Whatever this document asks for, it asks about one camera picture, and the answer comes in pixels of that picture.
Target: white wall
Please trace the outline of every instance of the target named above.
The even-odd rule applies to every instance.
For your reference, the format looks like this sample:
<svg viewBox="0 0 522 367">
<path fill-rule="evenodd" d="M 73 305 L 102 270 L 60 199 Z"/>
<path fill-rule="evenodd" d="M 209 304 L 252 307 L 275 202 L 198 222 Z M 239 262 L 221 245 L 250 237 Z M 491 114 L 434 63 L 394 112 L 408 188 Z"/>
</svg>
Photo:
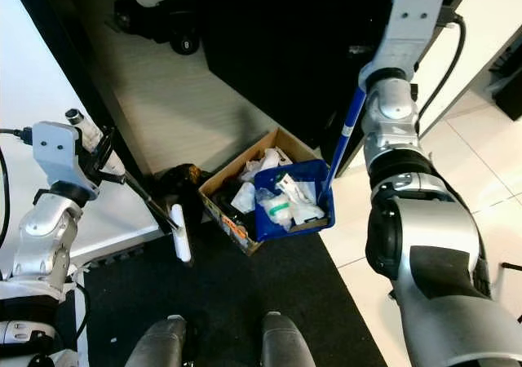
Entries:
<svg viewBox="0 0 522 367">
<path fill-rule="evenodd" d="M 69 108 L 86 113 L 20 0 L 0 0 L 0 37 L 0 127 L 31 126 L 41 120 L 66 123 Z M 0 250 L 5 274 L 11 269 L 18 223 L 31 208 L 34 193 L 47 184 L 31 147 L 5 135 L 0 145 L 11 185 L 11 222 Z M 127 186 L 103 183 L 100 197 L 84 210 L 72 256 L 129 239 L 141 241 L 157 230 L 143 202 Z"/>
<path fill-rule="evenodd" d="M 453 74 L 424 114 L 421 130 L 437 119 L 522 25 L 522 0 L 462 0 L 457 13 L 466 21 L 466 43 Z M 422 59 L 413 79 L 418 83 L 419 105 L 444 75 L 457 42 L 458 28 L 444 29 Z"/>
</svg>

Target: cardboard box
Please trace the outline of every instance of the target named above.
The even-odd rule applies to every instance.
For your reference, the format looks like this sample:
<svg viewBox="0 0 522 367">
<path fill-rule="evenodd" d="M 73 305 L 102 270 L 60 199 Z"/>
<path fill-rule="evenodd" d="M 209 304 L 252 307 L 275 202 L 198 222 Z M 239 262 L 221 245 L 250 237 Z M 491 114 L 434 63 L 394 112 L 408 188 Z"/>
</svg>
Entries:
<svg viewBox="0 0 522 367">
<path fill-rule="evenodd" d="M 243 171 L 247 161 L 262 158 L 266 148 L 274 147 L 282 149 L 293 162 L 318 159 L 306 144 L 285 130 L 277 128 L 244 151 L 199 188 L 206 212 L 247 255 L 253 254 L 261 246 L 262 242 L 257 242 L 250 238 L 248 230 L 242 225 L 235 224 L 210 197 L 221 187 L 225 179 L 238 176 Z"/>
</svg>

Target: black floor mat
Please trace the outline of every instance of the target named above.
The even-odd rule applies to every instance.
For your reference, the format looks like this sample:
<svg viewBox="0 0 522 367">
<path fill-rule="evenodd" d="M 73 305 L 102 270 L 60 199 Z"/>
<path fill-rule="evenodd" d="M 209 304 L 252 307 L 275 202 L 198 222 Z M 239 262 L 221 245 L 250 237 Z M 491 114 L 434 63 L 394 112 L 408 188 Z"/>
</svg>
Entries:
<svg viewBox="0 0 522 367">
<path fill-rule="evenodd" d="M 385 365 L 318 234 L 267 242 L 250 258 L 213 223 L 194 234 L 193 268 L 163 237 L 85 275 L 92 366 L 123 366 L 150 325 L 181 314 L 197 330 L 196 367 L 255 367 L 271 310 L 299 327 L 318 367 Z"/>
</svg>

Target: green tape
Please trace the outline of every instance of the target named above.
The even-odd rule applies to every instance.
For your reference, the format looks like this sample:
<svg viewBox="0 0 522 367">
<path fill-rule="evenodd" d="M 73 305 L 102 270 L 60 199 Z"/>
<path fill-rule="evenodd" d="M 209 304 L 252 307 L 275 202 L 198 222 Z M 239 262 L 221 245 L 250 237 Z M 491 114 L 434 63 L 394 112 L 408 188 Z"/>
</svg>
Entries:
<svg viewBox="0 0 522 367">
<path fill-rule="evenodd" d="M 288 202 L 285 202 L 284 204 L 281 204 L 279 206 L 274 206 L 273 208 L 271 208 L 269 211 L 268 211 L 268 214 L 270 216 L 273 216 L 276 214 L 276 212 L 278 210 L 284 210 L 285 208 L 288 208 L 290 206 L 290 204 Z"/>
</svg>

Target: blue plastic basket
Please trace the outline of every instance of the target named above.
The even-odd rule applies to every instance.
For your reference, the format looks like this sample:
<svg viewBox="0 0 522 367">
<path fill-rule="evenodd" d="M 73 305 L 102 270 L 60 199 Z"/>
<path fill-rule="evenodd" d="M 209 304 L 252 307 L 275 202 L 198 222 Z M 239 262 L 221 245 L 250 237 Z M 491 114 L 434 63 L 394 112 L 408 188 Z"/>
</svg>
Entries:
<svg viewBox="0 0 522 367">
<path fill-rule="evenodd" d="M 276 182 L 279 181 L 283 175 L 288 173 L 294 181 L 314 181 L 316 184 L 316 196 L 318 197 L 323 189 L 326 176 L 328 175 L 328 165 L 321 160 L 316 161 L 302 161 L 294 163 L 293 165 L 276 167 L 260 171 L 254 178 L 255 190 L 266 188 L 275 195 L 281 194 L 281 190 L 276 188 Z M 282 237 L 290 237 L 293 235 L 309 234 L 317 232 L 323 228 L 332 227 L 335 224 L 334 212 L 334 195 L 332 189 L 326 194 L 323 194 L 321 202 L 318 203 L 321 209 L 325 212 L 325 217 L 317 221 L 305 223 L 300 226 L 293 224 L 290 231 L 287 232 L 279 224 L 273 223 L 264 208 L 255 203 L 255 230 L 257 241 L 268 241 Z"/>
</svg>

